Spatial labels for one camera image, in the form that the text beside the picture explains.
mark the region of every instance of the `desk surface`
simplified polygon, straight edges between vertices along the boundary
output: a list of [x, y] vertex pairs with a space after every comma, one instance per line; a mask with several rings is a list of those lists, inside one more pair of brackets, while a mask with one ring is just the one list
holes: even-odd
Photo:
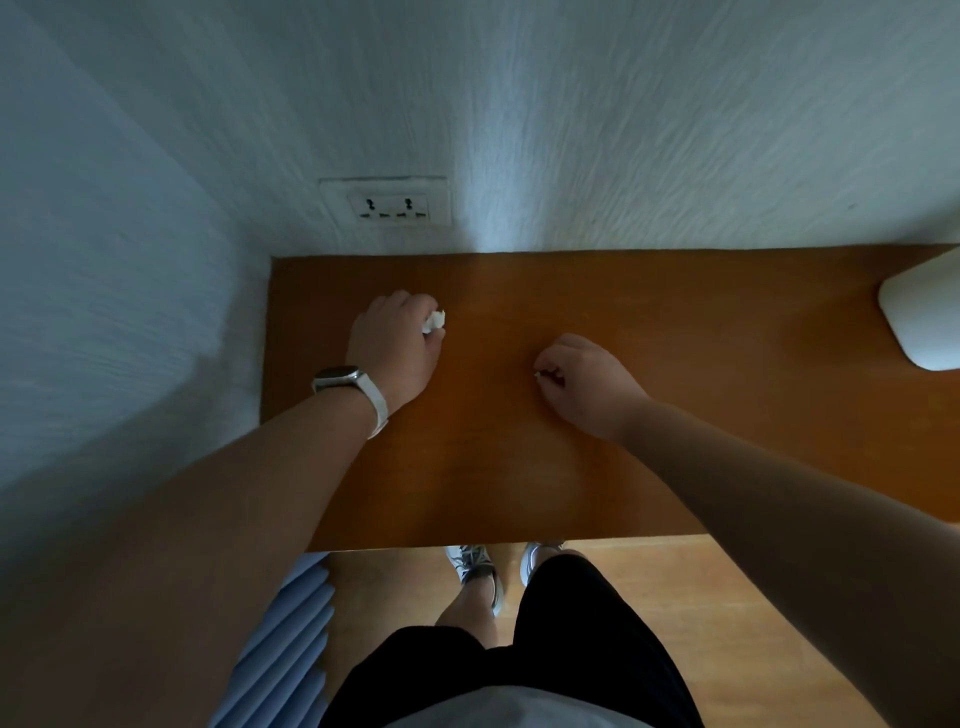
[[284, 258], [262, 419], [342, 363], [373, 297], [406, 288], [446, 310], [440, 365], [364, 448], [314, 549], [702, 532], [642, 465], [540, 400], [533, 360], [567, 330], [654, 397], [960, 521], [960, 371], [912, 365], [876, 305], [883, 279], [942, 250]]

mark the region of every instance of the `smartwatch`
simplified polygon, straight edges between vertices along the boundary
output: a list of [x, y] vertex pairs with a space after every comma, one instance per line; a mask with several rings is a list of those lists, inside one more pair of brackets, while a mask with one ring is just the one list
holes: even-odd
[[387, 401], [383, 398], [380, 390], [377, 389], [373, 380], [367, 376], [359, 367], [342, 366], [329, 367], [319, 372], [313, 377], [313, 393], [317, 394], [323, 389], [330, 387], [356, 387], [370, 400], [373, 409], [376, 410], [376, 429], [373, 434], [367, 438], [370, 440], [376, 437], [377, 433], [387, 425], [387, 416], [390, 410], [387, 408]]

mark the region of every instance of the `power socket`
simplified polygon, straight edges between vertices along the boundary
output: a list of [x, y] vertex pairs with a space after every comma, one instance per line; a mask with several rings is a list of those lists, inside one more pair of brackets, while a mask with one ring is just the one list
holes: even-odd
[[320, 193], [342, 227], [450, 224], [450, 191], [444, 178], [320, 180]]
[[362, 220], [379, 222], [390, 219], [400, 222], [413, 222], [430, 219], [430, 205], [426, 195], [410, 193], [406, 195], [350, 195], [350, 207]]

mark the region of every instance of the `hand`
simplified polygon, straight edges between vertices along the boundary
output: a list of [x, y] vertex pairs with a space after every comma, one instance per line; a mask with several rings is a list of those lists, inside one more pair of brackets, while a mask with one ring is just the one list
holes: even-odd
[[432, 296], [396, 291], [374, 299], [353, 322], [346, 363], [367, 373], [390, 414], [422, 392], [433, 376], [446, 331], [437, 328], [424, 336], [421, 328], [436, 310]]
[[534, 369], [557, 413], [603, 440], [622, 441], [637, 408], [651, 401], [613, 354], [573, 333], [545, 349]]

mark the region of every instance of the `electrical outlet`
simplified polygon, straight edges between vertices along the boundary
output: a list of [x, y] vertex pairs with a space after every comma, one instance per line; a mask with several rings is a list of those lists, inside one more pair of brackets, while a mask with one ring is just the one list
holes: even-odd
[[444, 178], [320, 180], [320, 193], [330, 215], [344, 227], [450, 224], [450, 191]]

